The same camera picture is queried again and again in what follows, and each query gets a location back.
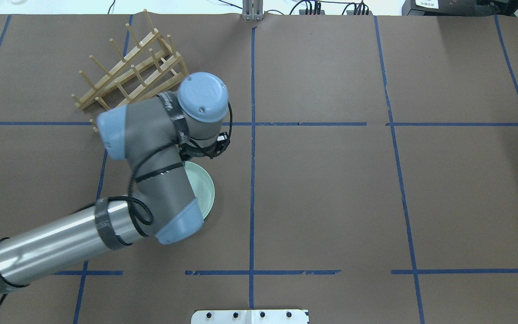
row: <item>blue tape grid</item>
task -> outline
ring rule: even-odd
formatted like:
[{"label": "blue tape grid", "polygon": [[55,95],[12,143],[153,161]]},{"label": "blue tape grid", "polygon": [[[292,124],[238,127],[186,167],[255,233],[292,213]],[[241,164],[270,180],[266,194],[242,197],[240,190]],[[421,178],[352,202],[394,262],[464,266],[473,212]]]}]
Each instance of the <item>blue tape grid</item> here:
[{"label": "blue tape grid", "polygon": [[[129,15],[129,25],[133,23],[133,15]],[[127,55],[127,46],[129,45],[129,31],[127,31],[127,35],[125,36],[125,45],[123,47],[123,56]],[[107,150],[103,150],[103,161],[101,163],[101,173],[99,174],[99,184],[97,185],[97,195],[95,196],[95,200],[99,199],[99,196],[101,195],[101,190],[103,189],[103,179],[105,178],[105,164],[107,163]],[[80,289],[77,294],[77,302],[76,302],[76,310],[73,315],[73,324],[77,324],[79,321],[79,314],[81,311],[81,302],[83,300],[83,293],[85,288],[85,279],[88,275],[91,275],[91,273],[117,273],[119,274],[119,271],[88,271],[89,261],[85,261],[83,263],[83,269],[81,271],[81,281],[80,281]]]},{"label": "blue tape grid", "polygon": [[[399,153],[397,149],[397,140],[395,138],[395,127],[396,126],[471,126],[471,127],[488,127],[488,126],[506,126],[506,127],[517,127],[518,123],[395,123],[393,120],[393,114],[391,111],[391,102],[389,100],[389,95],[387,94],[387,77],[385,72],[385,66],[383,61],[383,51],[381,47],[381,40],[380,40],[380,32],[379,32],[379,23],[376,16],[374,16],[375,19],[375,31],[377,34],[377,43],[379,46],[379,54],[380,54],[380,61],[381,61],[381,69],[383,73],[383,85],[385,86],[385,97],[387,100],[387,106],[388,106],[388,112],[389,112],[389,123],[386,125],[391,127],[391,136],[393,138],[393,148],[395,150],[395,160],[397,162],[397,172],[399,175],[399,184],[401,186],[401,196],[403,201],[403,210],[405,213],[405,220],[407,224],[407,237],[409,240],[409,251],[411,253],[411,270],[406,269],[395,269],[391,271],[391,274],[393,275],[413,275],[413,279],[415,280],[415,292],[417,295],[417,305],[419,307],[419,319],[421,324],[425,323],[425,316],[423,312],[423,302],[421,300],[421,289],[419,285],[419,275],[464,275],[464,274],[515,274],[518,273],[518,269],[417,269],[417,263],[415,261],[415,251],[413,248],[413,239],[411,235],[411,223],[409,222],[409,213],[407,209],[407,202],[405,199],[405,187],[403,185],[403,178],[401,173],[401,164],[399,161]],[[503,51],[503,54],[505,56],[505,62],[507,65],[507,68],[509,69],[509,73],[518,97],[518,83],[516,80],[516,77],[514,75],[512,66],[510,64],[509,56],[506,51],[505,43],[503,41],[502,33],[501,33],[501,27],[499,24],[498,16],[495,15],[495,25],[497,27],[497,35],[499,38],[499,41],[501,43],[501,48]]]},{"label": "blue tape grid", "polygon": [[405,196],[405,184],[403,183],[403,173],[401,172],[401,160],[399,160],[399,149],[397,147],[397,136],[395,133],[395,125],[393,121],[393,111],[391,109],[391,100],[387,92],[387,74],[385,72],[385,63],[383,60],[383,49],[381,46],[381,37],[379,33],[379,21],[377,16],[375,19],[375,33],[377,35],[377,46],[379,49],[379,58],[381,63],[381,72],[383,74],[383,86],[385,90],[385,100],[389,112],[389,123],[391,128],[391,138],[393,139],[393,149],[395,151],[395,162],[397,164],[397,175],[399,177],[399,187],[401,189],[401,201],[403,203],[403,213],[405,214],[405,223],[407,225],[407,242],[409,244],[409,254],[411,255],[411,267],[413,268],[413,280],[415,281],[415,295],[417,297],[417,306],[419,308],[419,320],[421,324],[425,323],[425,316],[423,314],[423,300],[421,299],[421,288],[419,285],[419,274],[417,273],[417,261],[415,260],[415,248],[413,248],[413,235],[411,233],[411,222],[409,221],[409,210],[407,209],[407,198]]},{"label": "blue tape grid", "polygon": [[[9,26],[11,15],[7,16],[4,28],[0,36],[0,47],[4,40],[4,36]],[[518,127],[518,123],[437,123],[437,122],[419,122],[419,123],[403,123],[395,122],[393,119],[393,112],[391,110],[391,101],[389,94],[387,93],[387,77],[385,72],[385,65],[383,59],[383,50],[380,41],[380,30],[377,17],[375,20],[375,31],[377,37],[378,50],[380,54],[380,64],[382,69],[383,85],[385,91],[385,99],[388,107],[389,123],[386,126],[391,128],[391,137],[393,140],[393,148],[395,153],[395,161],[397,164],[397,175],[399,177],[399,186],[401,188],[401,197],[403,204],[403,212],[405,214],[406,226],[407,226],[407,240],[409,243],[409,252],[411,255],[411,270],[407,269],[394,269],[391,271],[393,275],[413,275],[415,281],[415,292],[417,295],[417,305],[419,308],[420,321],[423,324],[423,304],[421,301],[421,289],[419,284],[419,275],[460,275],[460,274],[515,274],[518,273],[517,269],[417,269],[415,260],[415,250],[413,248],[413,238],[411,234],[411,222],[409,221],[409,213],[407,209],[407,202],[405,197],[405,186],[403,182],[403,176],[401,172],[401,163],[399,160],[399,153],[397,147],[397,138],[395,133],[395,127],[400,126],[426,126],[426,127]],[[129,24],[131,25],[133,16],[129,15]],[[501,27],[498,21],[498,17],[495,16],[495,24],[497,27],[497,34],[501,43],[501,48],[505,57],[505,62],[518,96],[518,83],[510,60],[506,47],[502,38]],[[129,43],[129,32],[125,37],[124,55],[127,53],[127,47]],[[0,121],[0,126],[89,126],[89,122],[79,121]],[[196,270],[196,271],[185,271],[185,275],[248,275],[249,276],[249,305],[250,308],[254,307],[253,302],[253,278],[255,275],[335,275],[340,270],[255,270],[255,127],[257,126],[366,126],[365,122],[257,122],[255,121],[255,28],[251,30],[251,122],[235,122],[234,126],[250,126],[251,127],[251,205],[250,205],[250,239],[249,239],[249,270]],[[103,152],[103,162],[101,166],[101,174],[99,175],[99,184],[97,188],[97,198],[101,193],[103,187],[103,177],[105,175],[105,163],[107,161],[107,152]],[[79,275],[80,289],[76,302],[76,311],[74,313],[74,324],[78,322],[81,301],[83,297],[83,291],[85,287],[85,278],[87,275],[123,275],[123,271],[120,270],[88,270],[89,262],[84,262],[82,270],[66,270],[60,271],[55,275]]]}]

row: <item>plate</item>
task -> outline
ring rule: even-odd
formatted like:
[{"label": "plate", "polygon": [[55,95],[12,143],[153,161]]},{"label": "plate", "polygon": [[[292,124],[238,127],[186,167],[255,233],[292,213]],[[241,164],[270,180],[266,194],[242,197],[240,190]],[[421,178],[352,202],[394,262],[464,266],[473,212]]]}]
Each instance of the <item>plate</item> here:
[{"label": "plate", "polygon": [[187,173],[189,184],[197,198],[203,219],[205,219],[209,215],[215,200],[213,180],[204,168],[193,162],[185,162],[185,173]]}]

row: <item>silver metal tube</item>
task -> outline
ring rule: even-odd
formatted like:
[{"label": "silver metal tube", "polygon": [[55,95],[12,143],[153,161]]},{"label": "silver metal tube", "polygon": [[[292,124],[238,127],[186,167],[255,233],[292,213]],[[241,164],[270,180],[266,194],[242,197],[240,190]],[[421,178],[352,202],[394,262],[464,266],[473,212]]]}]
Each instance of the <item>silver metal tube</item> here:
[{"label": "silver metal tube", "polygon": [[[133,226],[126,202],[110,202],[107,210],[115,234],[124,242],[142,238]],[[14,285],[27,285],[108,252],[95,226],[94,212],[95,208],[89,207],[0,242],[1,276]]]}]

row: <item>white metal plate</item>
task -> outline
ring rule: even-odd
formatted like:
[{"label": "white metal plate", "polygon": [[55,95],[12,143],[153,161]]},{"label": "white metal plate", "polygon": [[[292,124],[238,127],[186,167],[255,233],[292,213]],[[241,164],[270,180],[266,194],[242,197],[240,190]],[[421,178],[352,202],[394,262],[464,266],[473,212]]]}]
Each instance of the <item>white metal plate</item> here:
[{"label": "white metal plate", "polygon": [[415,0],[415,4],[420,7],[438,9],[438,0]]},{"label": "white metal plate", "polygon": [[308,324],[308,314],[308,310],[207,310],[196,311],[191,324]]}]

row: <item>label sticker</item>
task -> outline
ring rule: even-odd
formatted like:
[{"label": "label sticker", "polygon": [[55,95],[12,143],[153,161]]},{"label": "label sticker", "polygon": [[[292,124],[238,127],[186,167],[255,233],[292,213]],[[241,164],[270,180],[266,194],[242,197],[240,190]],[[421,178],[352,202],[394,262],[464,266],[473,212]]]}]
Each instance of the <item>label sticker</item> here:
[{"label": "label sticker", "polygon": [[420,7],[438,9],[438,0],[415,0],[415,4]]}]

